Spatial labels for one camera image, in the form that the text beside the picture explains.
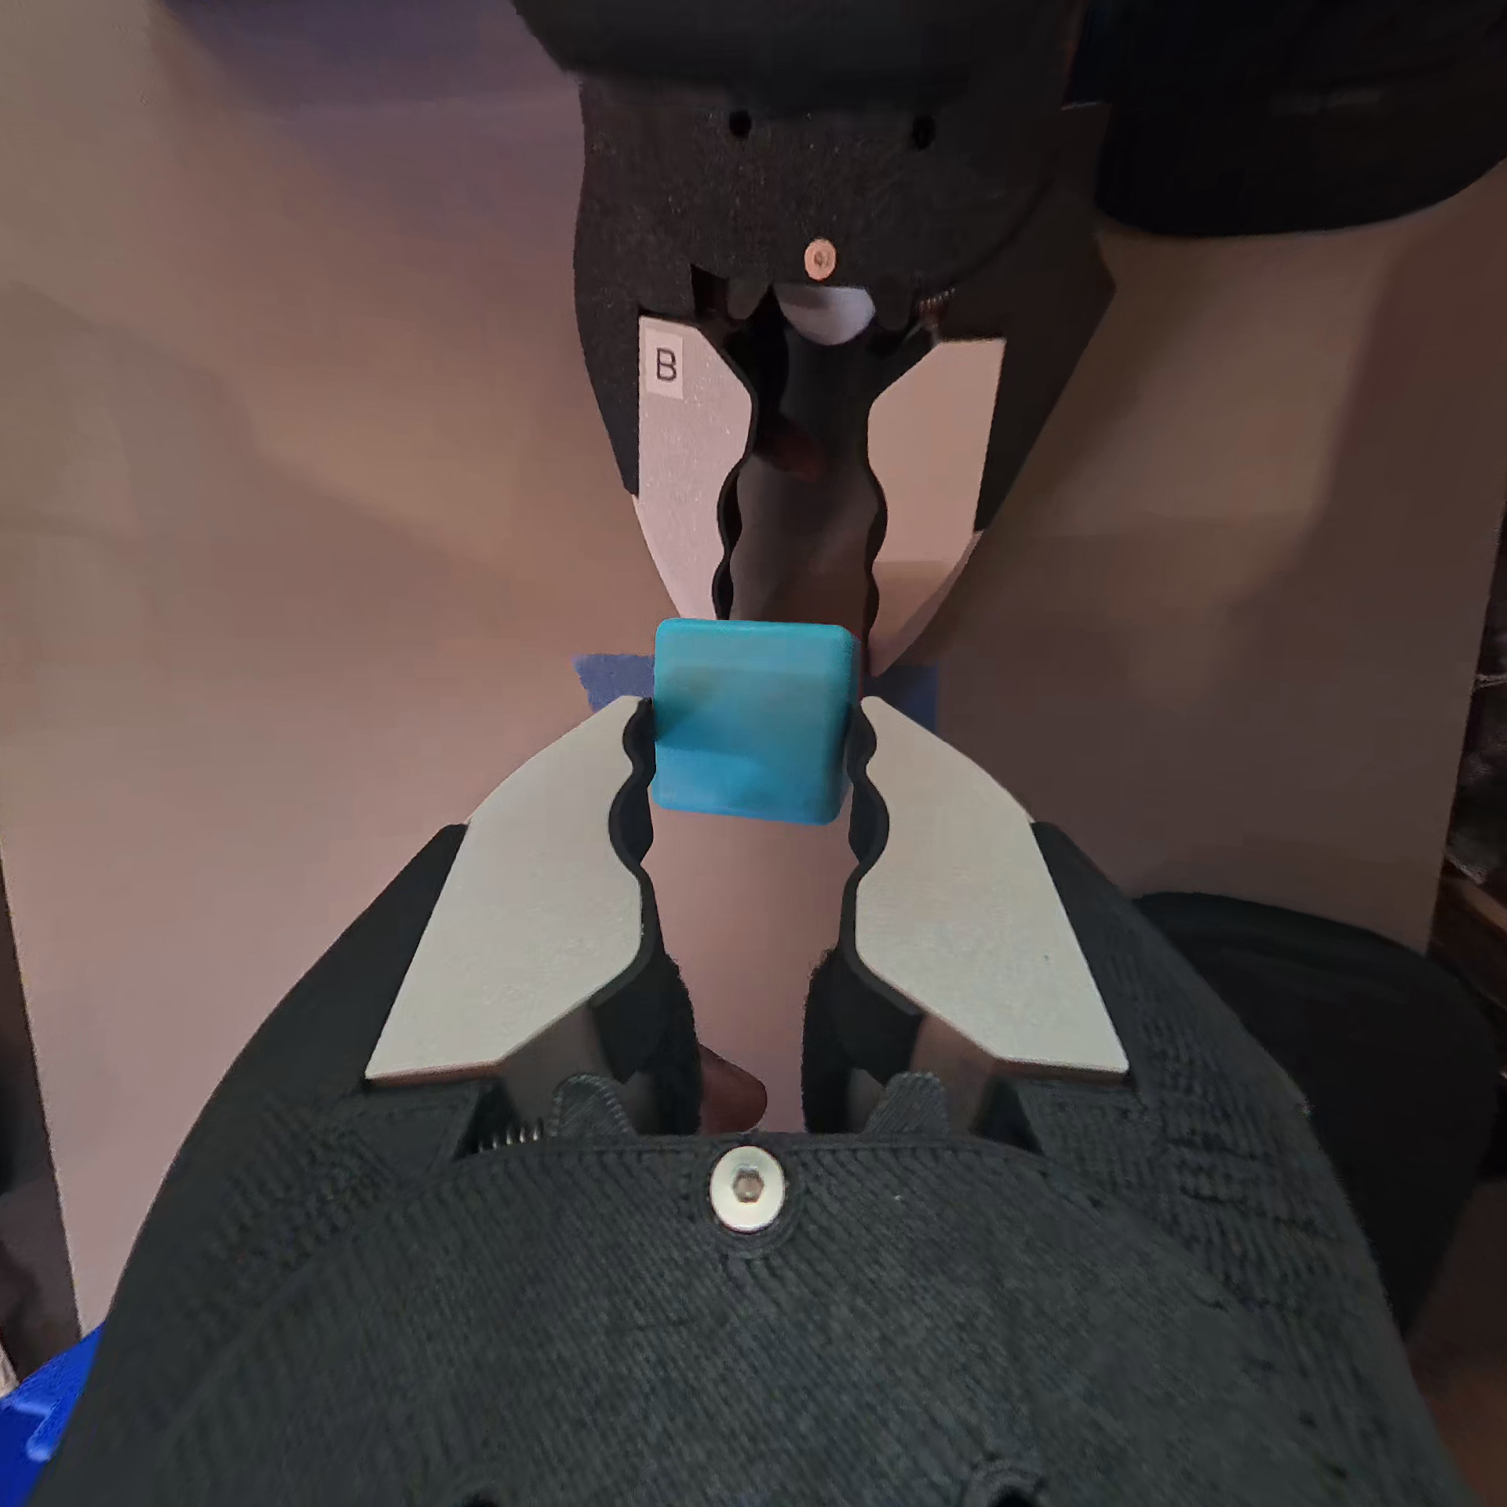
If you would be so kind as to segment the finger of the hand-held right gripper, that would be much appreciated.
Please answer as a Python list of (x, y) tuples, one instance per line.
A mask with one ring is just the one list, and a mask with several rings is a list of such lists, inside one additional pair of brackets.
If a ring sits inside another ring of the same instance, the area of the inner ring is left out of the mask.
[(868, 665), (893, 665), (911, 647), (974, 552), (1004, 351), (1003, 335), (913, 330), (868, 357), (859, 434), (872, 502), (861, 538)]
[(748, 457), (755, 396), (701, 328), (642, 314), (637, 341), (633, 511), (676, 613), (712, 619), (723, 498)]

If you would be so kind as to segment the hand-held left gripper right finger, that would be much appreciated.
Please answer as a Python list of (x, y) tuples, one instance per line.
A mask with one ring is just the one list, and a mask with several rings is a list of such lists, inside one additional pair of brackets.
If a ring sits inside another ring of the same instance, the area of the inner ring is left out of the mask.
[(814, 1089), (929, 1071), (1128, 1082), (1128, 1058), (1037, 825), (961, 751), (879, 698), (854, 710), (838, 938), (814, 974)]

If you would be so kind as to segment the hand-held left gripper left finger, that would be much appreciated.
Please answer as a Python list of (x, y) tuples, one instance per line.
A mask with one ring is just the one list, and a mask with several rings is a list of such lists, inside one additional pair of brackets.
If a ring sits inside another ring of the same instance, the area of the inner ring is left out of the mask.
[(635, 994), (662, 952), (653, 707), (619, 698), (506, 777), (457, 854), (366, 1065), (371, 1085), (502, 1073), (515, 1099), (552, 1080), (527, 1058), (644, 1069), (662, 1012)]

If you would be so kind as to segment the teal foam cube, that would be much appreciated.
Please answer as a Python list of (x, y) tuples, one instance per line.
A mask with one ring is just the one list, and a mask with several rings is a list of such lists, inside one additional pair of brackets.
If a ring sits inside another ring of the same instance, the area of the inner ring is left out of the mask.
[(653, 802), (827, 825), (845, 800), (861, 649), (845, 628), (667, 619), (653, 640)]

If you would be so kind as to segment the blue plastic bin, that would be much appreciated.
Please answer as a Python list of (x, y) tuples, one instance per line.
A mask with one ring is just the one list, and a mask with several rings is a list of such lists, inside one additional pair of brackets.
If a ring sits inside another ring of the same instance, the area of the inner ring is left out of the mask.
[(2, 1397), (2, 1505), (23, 1505), (52, 1460), (95, 1360), (104, 1326), (81, 1336)]

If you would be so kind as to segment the blue tape strip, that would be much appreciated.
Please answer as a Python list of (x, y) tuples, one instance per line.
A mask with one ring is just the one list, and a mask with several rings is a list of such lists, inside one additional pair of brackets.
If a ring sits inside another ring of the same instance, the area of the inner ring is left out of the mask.
[[(621, 696), (635, 699), (653, 696), (651, 653), (583, 653), (572, 658), (572, 665), (592, 710), (603, 710)], [(922, 728), (936, 732), (938, 669), (934, 665), (893, 665), (872, 676), (865, 690)]]

